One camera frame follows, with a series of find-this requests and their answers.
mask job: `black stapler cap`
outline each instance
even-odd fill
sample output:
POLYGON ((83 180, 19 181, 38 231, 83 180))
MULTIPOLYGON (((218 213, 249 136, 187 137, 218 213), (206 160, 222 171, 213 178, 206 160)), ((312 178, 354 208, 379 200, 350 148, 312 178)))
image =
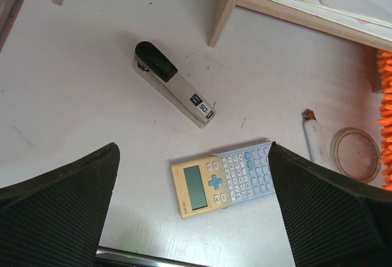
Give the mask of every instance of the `black stapler cap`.
POLYGON ((135 48, 136 61, 148 71, 168 82, 178 69, 151 42, 139 42, 135 48))

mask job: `scratch mark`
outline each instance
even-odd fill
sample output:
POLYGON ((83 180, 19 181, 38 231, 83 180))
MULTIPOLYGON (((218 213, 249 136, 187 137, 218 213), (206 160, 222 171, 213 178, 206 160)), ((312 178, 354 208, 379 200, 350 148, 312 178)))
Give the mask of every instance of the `scratch mark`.
POLYGON ((244 127, 245 121, 246 121, 246 118, 244 118, 244 121, 243 121, 243 123, 242 123, 242 125, 241 125, 241 129, 244 127))
POLYGON ((13 128, 20 134, 20 136, 23 138, 23 140, 29 145, 32 146, 33 148, 37 148, 36 145, 29 140, 27 137, 25 137, 15 126, 13 128))

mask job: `calculator keypad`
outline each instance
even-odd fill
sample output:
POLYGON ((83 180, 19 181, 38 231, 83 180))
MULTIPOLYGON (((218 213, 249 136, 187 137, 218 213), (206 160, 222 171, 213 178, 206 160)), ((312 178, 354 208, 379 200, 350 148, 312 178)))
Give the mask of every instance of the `calculator keypad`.
POLYGON ((262 144, 245 148, 242 152, 239 150, 228 152, 227 156, 222 156, 230 193, 229 200, 240 203, 275 193, 268 165, 270 146, 270 144, 262 144))

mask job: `calculator screen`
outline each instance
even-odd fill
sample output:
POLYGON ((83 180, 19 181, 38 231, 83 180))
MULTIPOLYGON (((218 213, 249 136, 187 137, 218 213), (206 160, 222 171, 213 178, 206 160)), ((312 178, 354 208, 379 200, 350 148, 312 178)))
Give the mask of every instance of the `calculator screen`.
POLYGON ((207 199, 199 166, 184 168, 184 173, 192 210, 207 207, 207 199))

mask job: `ridged black surface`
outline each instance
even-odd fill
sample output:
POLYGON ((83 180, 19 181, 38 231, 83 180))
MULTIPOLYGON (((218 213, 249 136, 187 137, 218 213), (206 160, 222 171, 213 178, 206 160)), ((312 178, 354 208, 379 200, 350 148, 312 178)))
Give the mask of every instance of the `ridged black surface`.
POLYGON ((0 190, 0 266, 92 266, 119 164, 115 144, 0 190))
POLYGON ((368 202, 391 209, 391 193, 313 164, 275 143, 268 158, 297 266, 324 265, 385 247, 380 221, 374 220, 368 202))

